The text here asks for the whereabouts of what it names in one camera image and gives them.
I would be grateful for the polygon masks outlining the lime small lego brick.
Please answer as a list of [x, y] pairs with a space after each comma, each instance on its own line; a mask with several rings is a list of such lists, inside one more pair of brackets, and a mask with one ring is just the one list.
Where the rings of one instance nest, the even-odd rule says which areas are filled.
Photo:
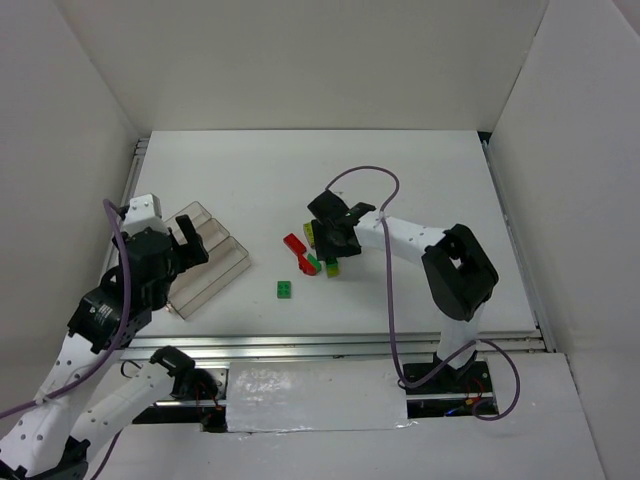
[[325, 261], [325, 266], [328, 278], [334, 278], [340, 274], [340, 266], [337, 258], [328, 258]]

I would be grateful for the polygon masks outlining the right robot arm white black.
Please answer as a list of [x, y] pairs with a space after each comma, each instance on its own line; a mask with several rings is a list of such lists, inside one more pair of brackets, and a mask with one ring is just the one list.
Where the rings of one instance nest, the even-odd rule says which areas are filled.
[[[385, 254], [387, 312], [392, 359], [399, 384], [415, 390], [447, 370], [460, 378], [476, 359], [479, 319], [499, 275], [471, 229], [427, 227], [387, 215], [360, 202], [353, 207], [331, 191], [308, 205], [315, 249], [321, 260], [356, 256], [364, 248]], [[393, 260], [422, 269], [431, 298], [444, 318], [435, 354], [436, 366], [421, 379], [409, 379], [397, 348]]]

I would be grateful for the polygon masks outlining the green square lego brick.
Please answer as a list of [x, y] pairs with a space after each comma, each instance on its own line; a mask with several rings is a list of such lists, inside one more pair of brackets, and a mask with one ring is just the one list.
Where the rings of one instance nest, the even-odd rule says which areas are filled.
[[292, 283], [288, 280], [278, 281], [276, 283], [276, 297], [278, 299], [291, 299]]

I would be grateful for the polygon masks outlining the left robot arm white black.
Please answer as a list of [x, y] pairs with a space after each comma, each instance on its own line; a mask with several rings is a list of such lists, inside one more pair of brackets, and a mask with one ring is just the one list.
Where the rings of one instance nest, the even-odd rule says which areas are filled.
[[1, 441], [2, 478], [81, 479], [95, 454], [148, 406], [191, 386], [194, 360], [164, 346], [127, 384], [88, 403], [153, 312], [166, 305], [176, 278], [209, 259], [191, 219], [180, 215], [176, 222], [183, 243], [157, 216], [137, 232], [131, 232], [130, 221], [116, 226], [117, 264], [80, 300], [35, 398], [2, 414], [21, 416]]

